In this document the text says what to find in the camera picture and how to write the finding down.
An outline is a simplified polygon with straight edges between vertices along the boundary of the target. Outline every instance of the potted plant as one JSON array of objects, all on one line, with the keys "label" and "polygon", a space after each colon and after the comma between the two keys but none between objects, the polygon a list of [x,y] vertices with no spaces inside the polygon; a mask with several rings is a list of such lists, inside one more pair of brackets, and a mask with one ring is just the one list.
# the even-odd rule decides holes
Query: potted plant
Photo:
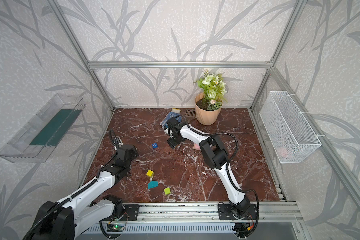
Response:
[{"label": "potted plant", "polygon": [[197,86],[204,90],[195,98],[197,120],[204,125],[213,124],[221,111],[224,94],[227,92],[222,74],[209,74],[204,72],[204,77],[197,80]]}]

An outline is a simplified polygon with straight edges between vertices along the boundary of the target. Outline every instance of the transparent plastic container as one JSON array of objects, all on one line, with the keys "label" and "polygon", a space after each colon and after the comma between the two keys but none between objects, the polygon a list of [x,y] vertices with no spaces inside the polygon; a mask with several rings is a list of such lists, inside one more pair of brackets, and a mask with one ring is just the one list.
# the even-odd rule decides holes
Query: transparent plastic container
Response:
[{"label": "transparent plastic container", "polygon": [[297,163],[321,146],[304,113],[286,91],[270,91],[260,111],[281,163]]},{"label": "transparent plastic container", "polygon": [[86,106],[82,98],[56,94],[0,149],[10,162],[45,162]]}]

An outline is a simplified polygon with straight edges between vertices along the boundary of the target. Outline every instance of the red marble surface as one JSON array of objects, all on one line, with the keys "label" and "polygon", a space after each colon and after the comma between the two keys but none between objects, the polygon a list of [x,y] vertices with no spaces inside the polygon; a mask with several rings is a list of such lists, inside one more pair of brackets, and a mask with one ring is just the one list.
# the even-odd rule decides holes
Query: red marble surface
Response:
[{"label": "red marble surface", "polygon": [[[159,123],[170,109],[116,109],[109,128],[113,128],[123,143],[134,145],[139,157],[132,162],[131,176],[105,191],[123,199],[124,202],[164,201],[228,201],[227,193],[216,172],[206,166],[200,151],[193,149],[189,140],[175,149],[167,144],[168,136]],[[232,170],[242,189],[256,190],[260,201],[278,201],[271,173],[265,161],[259,140],[246,108],[223,108],[217,121],[201,125],[196,119],[190,124],[203,132],[231,132],[239,141],[239,151],[231,161]],[[221,137],[229,155],[235,148],[233,139]],[[96,157],[87,174],[86,182],[92,179],[101,164],[114,153],[108,134],[103,138]],[[153,180],[158,187],[148,189],[148,170],[154,171]],[[164,188],[171,194],[165,195]],[[248,194],[254,201],[254,195]]]}]

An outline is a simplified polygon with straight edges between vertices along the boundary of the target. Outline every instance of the side wall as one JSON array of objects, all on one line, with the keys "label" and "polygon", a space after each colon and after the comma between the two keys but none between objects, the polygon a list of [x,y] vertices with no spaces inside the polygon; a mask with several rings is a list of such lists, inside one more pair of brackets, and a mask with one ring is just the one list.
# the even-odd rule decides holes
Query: side wall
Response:
[{"label": "side wall", "polygon": [[[277,69],[360,181],[360,1],[307,4]],[[314,239],[360,239],[360,212],[320,150],[298,164],[280,164],[253,109],[288,200],[298,202]]]},{"label": "side wall", "polygon": [[[269,61],[294,0],[58,0],[90,61]],[[97,69],[115,106],[194,106],[203,69]],[[249,106],[264,70],[225,69]]]},{"label": "side wall", "polygon": [[44,1],[0,1],[0,148],[56,93],[87,104],[45,163],[0,158],[0,240],[21,239],[38,207],[77,188],[111,112]]}]

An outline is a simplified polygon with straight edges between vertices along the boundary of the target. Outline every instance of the beige planter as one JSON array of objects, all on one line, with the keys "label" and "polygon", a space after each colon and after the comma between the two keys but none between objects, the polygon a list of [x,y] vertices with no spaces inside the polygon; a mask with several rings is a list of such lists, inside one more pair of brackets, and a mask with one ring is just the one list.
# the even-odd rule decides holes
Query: beige planter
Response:
[{"label": "beige planter", "polygon": [[203,125],[211,125],[216,122],[217,116],[219,115],[221,108],[215,111],[205,111],[199,108],[196,103],[200,99],[204,98],[204,93],[200,93],[195,98],[195,110],[196,110],[196,117],[197,120]]}]

